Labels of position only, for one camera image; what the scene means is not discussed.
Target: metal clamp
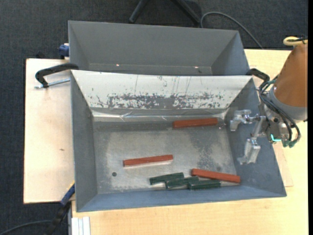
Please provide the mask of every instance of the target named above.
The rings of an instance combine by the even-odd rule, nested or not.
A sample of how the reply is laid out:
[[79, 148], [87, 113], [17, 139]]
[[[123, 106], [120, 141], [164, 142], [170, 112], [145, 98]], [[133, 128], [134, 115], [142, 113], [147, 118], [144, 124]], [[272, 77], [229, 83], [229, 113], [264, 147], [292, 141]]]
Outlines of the metal clamp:
[[234, 119], [230, 121], [231, 131], [236, 131], [240, 123], [251, 124], [256, 122], [251, 133], [251, 138], [246, 140], [244, 156], [237, 159], [241, 165], [256, 162], [259, 151], [261, 150], [261, 146], [258, 144], [257, 138], [263, 136], [262, 124], [266, 120], [266, 116], [259, 116], [256, 114], [254, 117], [250, 117], [249, 114], [251, 114], [250, 110], [235, 111]]
[[58, 72], [61, 72], [61, 71], [67, 71], [67, 70], [79, 70], [79, 68], [78, 68], [78, 66], [76, 64], [66, 63], [66, 64], [53, 66], [53, 67], [50, 67], [50, 68], [47, 68], [47, 69], [39, 70], [36, 73], [35, 78], [38, 80], [38, 82], [41, 83], [41, 85], [40, 86], [36, 86], [35, 88], [36, 89], [38, 89], [38, 88], [48, 88], [51, 85], [56, 85], [56, 84], [61, 84], [61, 83], [68, 82], [69, 80], [64, 79], [64, 80], [48, 83], [44, 79], [44, 76], [51, 75], [51, 74], [54, 74], [54, 73], [58, 73]]

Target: red block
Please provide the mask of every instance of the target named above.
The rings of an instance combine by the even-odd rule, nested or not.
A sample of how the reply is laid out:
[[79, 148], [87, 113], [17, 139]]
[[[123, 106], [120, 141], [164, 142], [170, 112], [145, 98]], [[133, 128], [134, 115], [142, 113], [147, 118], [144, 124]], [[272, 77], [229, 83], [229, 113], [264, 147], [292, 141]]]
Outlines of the red block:
[[190, 120], [177, 120], [173, 122], [173, 128], [186, 128], [186, 127], [199, 127], [217, 125], [217, 118], [203, 118], [203, 119], [190, 119]]
[[173, 160], [173, 155], [163, 155], [163, 156], [138, 158], [138, 159], [127, 159], [123, 161], [123, 166], [128, 167], [128, 166], [136, 166], [136, 165], [148, 165], [148, 164], [167, 162], [171, 160]]
[[240, 183], [240, 176], [227, 174], [227, 173], [221, 173], [221, 172], [215, 172], [215, 171], [209, 171], [209, 170], [192, 169], [191, 175], [198, 176], [201, 178], [209, 178], [209, 179], [216, 179], [216, 180], [227, 181], [227, 182], [232, 182], [232, 183]]

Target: dark carpet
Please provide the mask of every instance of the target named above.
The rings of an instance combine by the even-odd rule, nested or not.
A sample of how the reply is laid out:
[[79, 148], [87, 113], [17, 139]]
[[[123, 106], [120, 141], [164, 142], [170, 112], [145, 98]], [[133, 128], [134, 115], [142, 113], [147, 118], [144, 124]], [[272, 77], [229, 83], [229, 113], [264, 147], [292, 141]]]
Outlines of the dark carpet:
[[[0, 234], [14, 226], [52, 219], [57, 203], [23, 204], [23, 61], [60, 58], [67, 21], [128, 23], [139, 0], [0, 0]], [[265, 49], [290, 49], [286, 36], [308, 35], [309, 0], [186, 0], [199, 15], [218, 11], [243, 24]], [[170, 0], [150, 0], [137, 24], [195, 27]], [[220, 15], [203, 26], [238, 30], [245, 48], [259, 48], [236, 23]], [[42, 234], [44, 225], [10, 234]], [[55, 234], [67, 234], [67, 225]]]

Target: bin floor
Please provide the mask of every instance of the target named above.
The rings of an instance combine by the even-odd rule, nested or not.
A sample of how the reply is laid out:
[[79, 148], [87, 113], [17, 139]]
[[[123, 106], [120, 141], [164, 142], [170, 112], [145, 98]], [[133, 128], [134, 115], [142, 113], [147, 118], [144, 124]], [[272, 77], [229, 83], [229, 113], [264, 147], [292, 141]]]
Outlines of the bin floor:
[[[172, 129], [170, 123], [93, 123], [98, 194], [164, 189], [149, 178], [200, 168], [236, 174], [226, 126]], [[123, 160], [173, 155], [170, 164], [123, 167]]]

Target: green block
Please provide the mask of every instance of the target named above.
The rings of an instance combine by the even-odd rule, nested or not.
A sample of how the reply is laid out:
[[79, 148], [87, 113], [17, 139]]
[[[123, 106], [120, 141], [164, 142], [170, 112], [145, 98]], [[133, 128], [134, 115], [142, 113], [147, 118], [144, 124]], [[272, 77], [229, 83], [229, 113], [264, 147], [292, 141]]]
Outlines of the green block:
[[200, 180], [188, 183], [188, 188], [190, 190], [210, 189], [218, 187], [221, 187], [221, 182], [219, 180]]
[[153, 178], [150, 178], [149, 180], [150, 180], [150, 184], [154, 185], [157, 183], [162, 183], [162, 182], [171, 181], [175, 179], [184, 179], [184, 174], [182, 172], [167, 174], [167, 175], [153, 177]]
[[171, 188], [186, 186], [188, 185], [188, 183], [192, 183], [195, 181], [199, 181], [199, 178], [197, 176], [183, 178], [183, 179], [174, 179], [174, 180], [165, 181], [165, 186], [167, 189], [171, 189]]

